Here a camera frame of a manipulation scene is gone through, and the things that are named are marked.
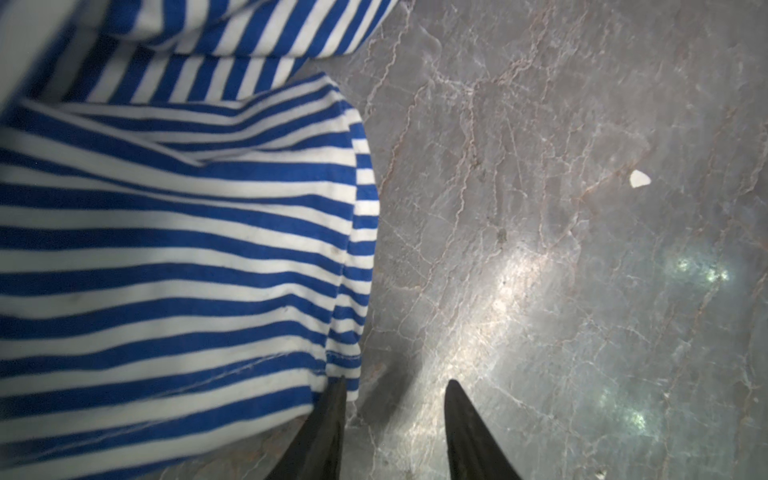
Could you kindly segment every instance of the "marble veining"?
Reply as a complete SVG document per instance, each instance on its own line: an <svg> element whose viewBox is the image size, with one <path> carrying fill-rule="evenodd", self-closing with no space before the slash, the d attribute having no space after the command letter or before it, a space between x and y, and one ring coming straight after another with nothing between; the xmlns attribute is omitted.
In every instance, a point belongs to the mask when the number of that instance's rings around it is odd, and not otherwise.
<svg viewBox="0 0 768 480"><path fill-rule="evenodd" d="M763 0L417 0L302 72L382 201L342 478L448 478L451 378L527 480L768 477L767 45ZM263 478L300 425L147 478Z"/></svg>

